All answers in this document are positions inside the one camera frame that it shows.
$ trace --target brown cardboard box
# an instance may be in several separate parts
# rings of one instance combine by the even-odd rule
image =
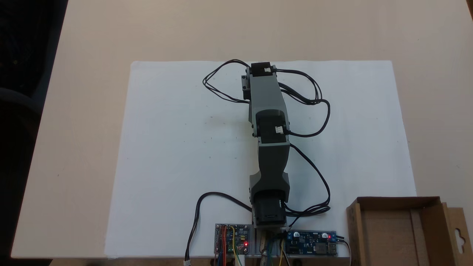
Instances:
[[[439,197],[358,197],[347,219],[352,266],[473,265],[463,209],[447,208]]]

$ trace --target circuit board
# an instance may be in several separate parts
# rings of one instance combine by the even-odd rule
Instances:
[[[252,242],[250,241],[253,233],[251,224],[215,224],[214,250],[220,252],[223,247],[222,236],[226,242],[227,252],[233,254],[233,230],[235,228],[235,248],[238,254],[248,254]]]
[[[335,231],[290,231],[285,250],[293,255],[337,255]]]

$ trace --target cable connector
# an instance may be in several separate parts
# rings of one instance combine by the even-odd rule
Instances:
[[[284,134],[282,126],[275,126],[274,128],[276,129],[276,134]]]

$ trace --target black cable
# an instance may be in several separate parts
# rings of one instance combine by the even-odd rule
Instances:
[[[320,103],[327,104],[327,117],[325,118],[325,121],[324,121],[324,124],[322,125],[322,127],[317,132],[312,133],[312,134],[298,134],[298,133],[294,133],[290,130],[286,130],[286,134],[293,135],[293,136],[296,136],[296,137],[301,137],[301,138],[310,138],[310,137],[317,136],[318,134],[322,133],[322,131],[324,131],[325,127],[327,126],[328,119],[330,118],[330,103],[325,99],[320,99],[320,100],[317,100],[317,101],[320,102]]]
[[[286,215],[287,216],[290,216],[290,217],[296,217],[295,220],[289,225],[289,227],[292,227],[294,225],[294,223],[300,218],[300,217],[308,217],[308,216],[314,216],[314,215],[318,215],[318,214],[321,214],[321,213],[324,213],[328,210],[330,210],[330,207],[328,206],[328,204],[330,203],[330,188],[327,184],[327,181],[325,180],[325,178],[322,176],[322,173],[319,171],[319,169],[317,168],[317,166],[315,166],[315,164],[309,159],[309,157],[307,157],[307,155],[305,155],[298,147],[296,147],[294,144],[291,144],[290,145],[293,149],[295,149],[299,154],[300,156],[302,156],[314,169],[315,171],[317,172],[317,174],[320,176],[320,179],[322,180],[322,182],[324,183],[325,185],[325,188],[327,189],[327,199],[322,202],[322,203],[319,203],[319,204],[316,204],[316,205],[313,205],[313,206],[310,206],[308,207],[307,209],[299,212],[299,211],[294,211],[292,209],[290,209],[287,205],[285,205],[286,209],[289,210],[289,212],[286,212]]]
[[[303,77],[306,77],[312,83],[312,85],[314,86],[314,89],[315,89],[315,98],[314,98],[314,100],[323,98],[322,97],[322,91],[320,89],[319,84],[317,83],[317,81],[315,81],[315,79],[313,79],[307,73],[304,73],[304,72],[299,71],[299,70],[293,70],[293,69],[276,69],[276,72],[291,73],[291,74],[296,74],[296,75],[301,75]]]
[[[223,198],[226,198],[236,204],[238,204],[239,206],[245,208],[246,210],[248,211],[252,211],[251,207],[244,204],[243,202],[235,199],[234,197],[230,196],[230,195],[227,195],[225,193],[221,193],[221,192],[207,192],[207,193],[204,193],[202,196],[199,197],[199,199],[197,200],[197,205],[195,207],[195,216],[194,216],[194,222],[193,222],[193,225],[192,225],[192,229],[191,229],[191,233],[189,235],[189,240],[187,241],[187,247],[185,249],[185,255],[184,255],[184,260],[187,261],[189,260],[189,246],[191,245],[191,241],[192,241],[192,236],[194,236],[194,233],[195,233],[195,230],[197,229],[197,223],[199,221],[199,215],[200,215],[200,212],[201,212],[201,203],[202,203],[202,200],[207,197],[207,196],[210,196],[210,195],[215,195],[215,196],[220,196],[220,197],[223,197]]]
[[[341,242],[341,243],[345,243],[345,245],[347,245],[347,248],[348,248],[348,253],[350,255],[350,266],[351,266],[351,249],[350,249],[350,245],[348,244],[348,242],[346,242],[345,240],[343,239],[337,239],[337,242]]]
[[[245,100],[241,100],[241,99],[238,99],[238,98],[233,98],[231,97],[230,95],[226,94],[226,93],[223,93],[221,92],[220,90],[218,90],[217,88],[215,88],[213,85],[211,85],[209,83],[209,80],[225,65],[228,65],[230,63],[238,63],[238,64],[241,64],[245,67],[250,67],[247,63],[241,61],[241,60],[238,60],[238,59],[232,59],[232,60],[228,60],[226,61],[225,63],[221,64],[219,67],[216,68],[216,70],[210,72],[207,76],[205,76],[205,78],[202,80],[202,84],[209,90],[211,91],[213,94],[217,95],[218,97],[220,97],[221,99],[225,100],[225,101],[229,101],[229,102],[232,102],[232,103],[246,103],[246,104],[249,104],[250,102],[249,101],[245,101]]]

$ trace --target table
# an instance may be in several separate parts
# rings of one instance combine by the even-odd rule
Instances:
[[[465,0],[70,0],[13,257],[104,257],[133,61],[392,60],[418,195],[473,228]]]

